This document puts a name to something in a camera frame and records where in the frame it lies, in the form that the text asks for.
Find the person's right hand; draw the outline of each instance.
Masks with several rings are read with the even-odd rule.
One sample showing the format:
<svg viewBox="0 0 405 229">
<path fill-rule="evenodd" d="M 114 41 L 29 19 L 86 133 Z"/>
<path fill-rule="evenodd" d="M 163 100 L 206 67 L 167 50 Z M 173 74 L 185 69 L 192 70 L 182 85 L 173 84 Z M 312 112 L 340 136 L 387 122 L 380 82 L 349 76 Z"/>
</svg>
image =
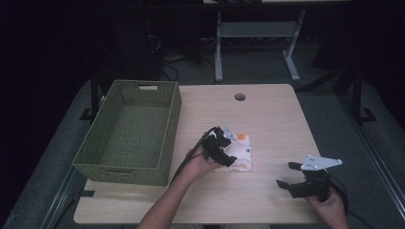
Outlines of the person's right hand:
<svg viewBox="0 0 405 229">
<path fill-rule="evenodd" d="M 325 202 L 319 202 L 318 197 L 309 197 L 305 198 L 305 200 L 330 228 L 349 228 L 345 206 L 336 190 L 330 188 L 328 199 Z"/>
</svg>

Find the wooden table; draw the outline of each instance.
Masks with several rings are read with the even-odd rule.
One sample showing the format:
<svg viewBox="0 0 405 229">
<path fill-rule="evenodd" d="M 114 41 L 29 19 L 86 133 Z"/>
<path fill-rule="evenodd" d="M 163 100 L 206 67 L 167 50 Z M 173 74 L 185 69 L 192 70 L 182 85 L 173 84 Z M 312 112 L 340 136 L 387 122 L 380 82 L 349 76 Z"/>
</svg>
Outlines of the wooden table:
<svg viewBox="0 0 405 229">
<path fill-rule="evenodd" d="M 181 86 L 181 116 L 170 178 L 185 153 L 204 132 L 224 125 L 250 135 L 251 173 L 209 173 L 190 188 L 174 223 L 309 223 L 319 222 L 311 207 L 276 179 L 303 182 L 287 163 L 319 156 L 294 90 L 289 85 Z M 237 101 L 235 94 L 244 94 Z M 139 223 L 166 187 L 114 184 L 88 180 L 80 199 L 77 223 Z"/>
</svg>

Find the white metal table frame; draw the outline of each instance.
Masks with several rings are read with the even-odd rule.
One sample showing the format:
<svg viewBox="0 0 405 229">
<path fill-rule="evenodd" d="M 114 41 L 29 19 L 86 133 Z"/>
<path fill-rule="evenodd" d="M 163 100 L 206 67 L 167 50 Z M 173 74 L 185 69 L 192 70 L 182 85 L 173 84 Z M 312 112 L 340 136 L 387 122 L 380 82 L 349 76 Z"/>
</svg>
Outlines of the white metal table frame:
<svg viewBox="0 0 405 229">
<path fill-rule="evenodd" d="M 292 61 L 292 53 L 297 43 L 298 35 L 305 17 L 305 10 L 301 10 L 296 21 L 287 22 L 223 22 L 221 12 L 218 12 L 217 23 L 217 51 L 215 53 L 215 79 L 223 81 L 223 61 L 221 59 L 222 37 L 290 37 L 291 42 L 283 57 L 286 61 L 292 80 L 299 81 L 300 76 Z"/>
</svg>

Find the rectangular storage basket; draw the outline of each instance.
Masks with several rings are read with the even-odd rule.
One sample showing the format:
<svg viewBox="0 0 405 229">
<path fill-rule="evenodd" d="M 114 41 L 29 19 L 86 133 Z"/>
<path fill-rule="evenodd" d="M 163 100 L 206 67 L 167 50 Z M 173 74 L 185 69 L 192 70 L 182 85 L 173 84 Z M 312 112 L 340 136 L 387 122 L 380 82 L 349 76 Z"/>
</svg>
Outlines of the rectangular storage basket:
<svg viewBox="0 0 405 229">
<path fill-rule="evenodd" d="M 167 185 L 180 110 L 176 82 L 116 80 L 74 167 L 94 181 Z"/>
</svg>

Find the dark floor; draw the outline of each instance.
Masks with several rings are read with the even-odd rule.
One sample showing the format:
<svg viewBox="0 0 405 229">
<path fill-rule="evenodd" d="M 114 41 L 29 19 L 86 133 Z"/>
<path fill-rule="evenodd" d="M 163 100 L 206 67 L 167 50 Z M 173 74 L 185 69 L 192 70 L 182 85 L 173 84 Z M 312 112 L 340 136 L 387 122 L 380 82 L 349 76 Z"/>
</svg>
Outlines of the dark floor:
<svg viewBox="0 0 405 229">
<path fill-rule="evenodd" d="M 316 42 L 300 42 L 293 59 L 300 82 L 293 82 L 282 58 L 281 50 L 285 43 L 268 43 L 265 49 L 247 49 L 238 55 L 224 55 L 224 81 L 218 84 L 284 83 L 294 88 L 303 87 L 328 71 L 314 69 L 311 61 L 318 49 Z M 184 60 L 171 64 L 179 73 L 181 85 L 212 84 L 214 82 L 213 54 L 204 56 L 205 61 L 197 63 Z M 175 77 L 173 69 L 164 68 L 170 77 Z M 388 167 L 400 190 L 405 190 L 405 134 L 395 119 L 382 104 L 373 87 L 363 83 L 362 107 L 370 108 L 377 121 L 364 123 L 359 127 L 352 121 L 345 107 L 351 100 L 351 93 L 337 96 L 332 87 L 336 78 L 311 92 L 297 93 L 298 100 L 306 116 L 309 127 L 322 156 L 338 157 L 344 161 L 330 173 L 345 184 L 350 201 L 350 210 L 364 219 L 373 228 L 405 228 L 404 216 L 400 215 L 397 202 L 378 172 L 372 160 L 370 146 L 359 133 L 364 130 Z M 14 206 L 10 222 L 4 228 L 49 228 L 43 223 L 48 219 L 49 209 L 56 194 L 68 174 L 75 153 L 86 135 L 90 123 L 79 120 L 82 112 L 90 108 L 90 83 L 87 82 L 76 95 L 53 139 L 37 165 L 32 177 Z M 73 221 L 77 200 L 69 205 L 70 199 L 84 185 L 85 177 L 74 175 L 71 188 L 62 202 L 67 209 L 63 216 L 55 214 L 60 221 L 56 228 L 133 228 L 133 225 L 79 225 Z M 348 216 L 351 228 L 367 228 L 358 218 Z M 326 228 L 325 225 L 271 225 L 271 228 Z"/>
</svg>

